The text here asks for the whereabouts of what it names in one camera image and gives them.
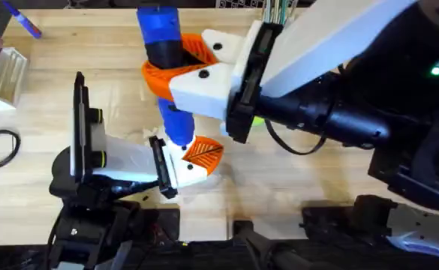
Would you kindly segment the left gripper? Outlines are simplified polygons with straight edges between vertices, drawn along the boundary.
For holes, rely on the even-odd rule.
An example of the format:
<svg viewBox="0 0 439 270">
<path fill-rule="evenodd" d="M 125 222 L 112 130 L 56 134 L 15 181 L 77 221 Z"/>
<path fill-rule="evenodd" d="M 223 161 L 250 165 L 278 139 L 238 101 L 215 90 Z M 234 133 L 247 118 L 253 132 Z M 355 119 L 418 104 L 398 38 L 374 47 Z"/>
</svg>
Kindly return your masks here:
<svg viewBox="0 0 439 270">
<path fill-rule="evenodd" d="M 128 184 L 130 189 L 157 186 L 168 199 L 178 194 L 178 188 L 207 180 L 224 151 L 222 144 L 205 136 L 194 135 L 183 148 L 156 136 L 148 145 L 135 144 L 106 134 L 103 124 L 94 124 L 91 132 L 92 175 L 115 186 Z"/>
</svg>

